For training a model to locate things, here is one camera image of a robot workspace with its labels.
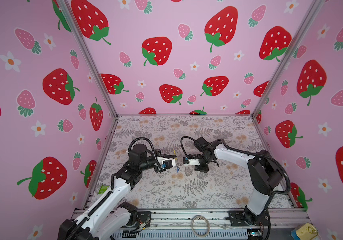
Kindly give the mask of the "metal keyring with yellow tag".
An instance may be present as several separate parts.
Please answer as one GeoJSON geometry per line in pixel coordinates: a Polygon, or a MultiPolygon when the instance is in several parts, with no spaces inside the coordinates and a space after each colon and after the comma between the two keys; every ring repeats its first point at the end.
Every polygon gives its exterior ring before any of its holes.
{"type": "Polygon", "coordinates": [[[175,167],[177,168],[177,167],[179,167],[179,166],[178,166],[177,153],[176,153],[176,150],[175,150],[175,149],[173,149],[173,152],[174,152],[174,155],[176,155],[176,158],[175,158],[175,167]]]}

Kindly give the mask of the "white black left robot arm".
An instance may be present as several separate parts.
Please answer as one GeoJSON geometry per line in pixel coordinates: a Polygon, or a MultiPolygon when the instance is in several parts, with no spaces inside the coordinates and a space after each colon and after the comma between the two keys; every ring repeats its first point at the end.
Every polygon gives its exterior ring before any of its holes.
{"type": "Polygon", "coordinates": [[[141,180],[145,170],[161,173],[176,166],[176,155],[148,150],[144,144],[130,145],[128,161],[111,176],[111,185],[102,196],[75,220],[65,220],[59,227],[60,240],[108,240],[123,226],[133,226],[137,207],[121,200],[141,180]]]}

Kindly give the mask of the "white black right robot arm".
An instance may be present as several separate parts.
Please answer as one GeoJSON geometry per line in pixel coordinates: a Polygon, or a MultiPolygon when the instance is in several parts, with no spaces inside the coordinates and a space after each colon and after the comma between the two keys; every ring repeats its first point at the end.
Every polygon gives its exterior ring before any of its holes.
{"type": "Polygon", "coordinates": [[[194,146],[199,153],[185,154],[183,162],[194,165],[195,171],[207,173],[209,163],[217,163],[218,160],[231,162],[249,171],[254,189],[241,217],[249,226],[261,221],[275,195],[286,195],[290,191],[276,190],[282,179],[288,182],[287,186],[290,180],[284,168],[267,151],[241,151],[229,147],[222,139],[209,143],[202,137],[194,141],[194,146]]]}

